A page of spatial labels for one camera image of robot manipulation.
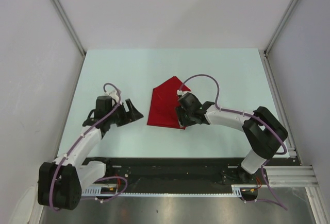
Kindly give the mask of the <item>red cloth napkin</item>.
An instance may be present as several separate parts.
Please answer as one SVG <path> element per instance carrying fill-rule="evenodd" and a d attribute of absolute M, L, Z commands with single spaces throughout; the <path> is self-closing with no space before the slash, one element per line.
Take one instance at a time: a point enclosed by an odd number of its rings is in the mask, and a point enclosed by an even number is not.
<path fill-rule="evenodd" d="M 161 85 L 153 88 L 147 125 L 185 129 L 179 124 L 175 108 L 179 106 L 177 90 L 182 81 L 173 76 Z"/>

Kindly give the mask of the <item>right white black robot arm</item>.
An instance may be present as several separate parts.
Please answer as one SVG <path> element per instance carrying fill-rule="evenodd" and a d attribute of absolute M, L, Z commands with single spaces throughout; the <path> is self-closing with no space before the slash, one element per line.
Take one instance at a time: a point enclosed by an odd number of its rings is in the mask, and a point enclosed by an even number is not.
<path fill-rule="evenodd" d="M 179 125 L 186 128 L 193 125 L 220 125 L 243 132 L 251 150 L 238 166 L 237 175 L 243 183 L 251 183 L 257 171 L 271 160 L 280 147 L 287 152 L 284 141 L 288 131 L 266 107 L 258 107 L 252 113 L 220 108 L 216 103 L 201 103 L 189 91 L 177 91 L 179 106 L 175 108 Z"/>

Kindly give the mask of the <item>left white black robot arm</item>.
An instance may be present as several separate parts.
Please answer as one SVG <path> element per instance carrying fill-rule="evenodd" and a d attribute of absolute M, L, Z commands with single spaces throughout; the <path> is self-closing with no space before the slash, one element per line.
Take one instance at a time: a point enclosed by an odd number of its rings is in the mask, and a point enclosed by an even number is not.
<path fill-rule="evenodd" d="M 91 150 L 103 139 L 112 125 L 121 127 L 143 118 L 130 99 L 121 103 L 117 93 L 99 96 L 95 108 L 82 124 L 81 134 L 68 152 L 39 168 L 38 204 L 53 209 L 73 210 L 83 191 L 100 179 L 107 183 L 114 170 L 100 161 L 83 162 Z"/>

